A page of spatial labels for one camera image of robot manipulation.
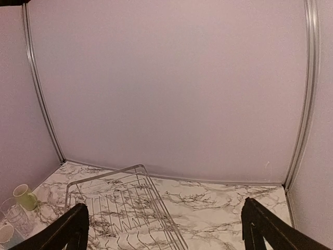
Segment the light blue mug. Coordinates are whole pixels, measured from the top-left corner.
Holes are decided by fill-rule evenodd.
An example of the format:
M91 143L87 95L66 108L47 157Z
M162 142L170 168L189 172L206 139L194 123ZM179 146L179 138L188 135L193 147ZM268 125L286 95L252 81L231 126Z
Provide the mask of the light blue mug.
M16 229L12 225L6 224L1 227L1 249L10 249L23 241L23 237L16 231Z

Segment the clear glass back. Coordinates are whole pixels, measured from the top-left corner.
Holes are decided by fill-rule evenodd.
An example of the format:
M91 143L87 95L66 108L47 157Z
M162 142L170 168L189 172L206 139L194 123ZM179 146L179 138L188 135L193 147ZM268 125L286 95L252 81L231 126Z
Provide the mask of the clear glass back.
M33 225L20 205L11 206L7 211L6 218L23 236L28 236L33 231Z

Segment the clear glass front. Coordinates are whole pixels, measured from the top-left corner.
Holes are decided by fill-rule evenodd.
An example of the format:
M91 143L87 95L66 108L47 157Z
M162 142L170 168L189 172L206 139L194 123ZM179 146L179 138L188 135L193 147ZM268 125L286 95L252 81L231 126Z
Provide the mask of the clear glass front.
M8 198L1 203L1 220L3 220L10 209L17 204L14 198Z

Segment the green mug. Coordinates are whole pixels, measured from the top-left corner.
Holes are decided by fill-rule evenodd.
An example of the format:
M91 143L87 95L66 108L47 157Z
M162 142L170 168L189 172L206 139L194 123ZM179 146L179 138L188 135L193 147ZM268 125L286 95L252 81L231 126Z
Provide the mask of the green mug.
M17 186L13 191L15 200L27 211L33 211L38 206L38 198L27 184Z

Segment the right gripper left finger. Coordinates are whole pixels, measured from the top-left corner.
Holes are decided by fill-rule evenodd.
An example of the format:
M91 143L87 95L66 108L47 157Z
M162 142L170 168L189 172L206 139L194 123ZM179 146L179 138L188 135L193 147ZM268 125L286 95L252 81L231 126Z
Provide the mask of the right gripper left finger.
M12 249L87 249L88 208L78 203L50 226Z

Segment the clear glass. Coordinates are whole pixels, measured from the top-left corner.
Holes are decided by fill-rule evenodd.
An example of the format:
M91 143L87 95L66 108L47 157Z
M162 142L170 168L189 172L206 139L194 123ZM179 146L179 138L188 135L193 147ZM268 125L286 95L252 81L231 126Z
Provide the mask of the clear glass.
M3 220L10 209L17 204L14 198L8 198L1 203L1 220Z
M20 205L11 206L7 211L6 218L23 236L28 236L33 231L33 225Z

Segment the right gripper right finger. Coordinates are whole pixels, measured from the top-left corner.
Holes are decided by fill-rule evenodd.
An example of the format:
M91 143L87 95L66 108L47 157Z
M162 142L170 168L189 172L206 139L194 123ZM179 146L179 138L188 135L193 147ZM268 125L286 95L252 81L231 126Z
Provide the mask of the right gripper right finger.
M289 226L254 198L246 198L241 211L245 249L328 249Z

